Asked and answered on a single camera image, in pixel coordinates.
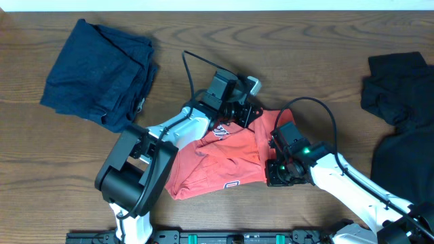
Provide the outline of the orange red t-shirt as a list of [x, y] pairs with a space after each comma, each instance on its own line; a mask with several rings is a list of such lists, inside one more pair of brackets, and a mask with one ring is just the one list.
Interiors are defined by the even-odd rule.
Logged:
[[247, 128], [220, 124], [178, 151], [165, 184], [171, 198], [184, 200], [232, 186], [265, 183], [265, 163], [276, 158], [269, 146], [275, 121], [283, 125], [294, 120], [291, 110], [278, 114], [266, 110]]

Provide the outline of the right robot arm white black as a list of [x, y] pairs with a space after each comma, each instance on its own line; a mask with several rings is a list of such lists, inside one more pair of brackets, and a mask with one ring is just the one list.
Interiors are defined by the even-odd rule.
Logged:
[[331, 243], [432, 243], [433, 204], [416, 205], [359, 173], [330, 144], [269, 141], [275, 159], [266, 162], [269, 186], [312, 184], [347, 206], [364, 223], [346, 224], [328, 234]]

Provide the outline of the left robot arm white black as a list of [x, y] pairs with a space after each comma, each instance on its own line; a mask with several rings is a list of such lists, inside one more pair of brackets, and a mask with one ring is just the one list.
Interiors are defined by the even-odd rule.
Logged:
[[150, 211], [163, 191], [176, 155], [221, 122], [247, 127], [263, 114], [261, 107], [226, 103], [215, 110], [190, 101], [168, 121], [125, 129], [98, 172], [94, 186], [114, 212], [116, 243], [146, 243], [152, 233]]

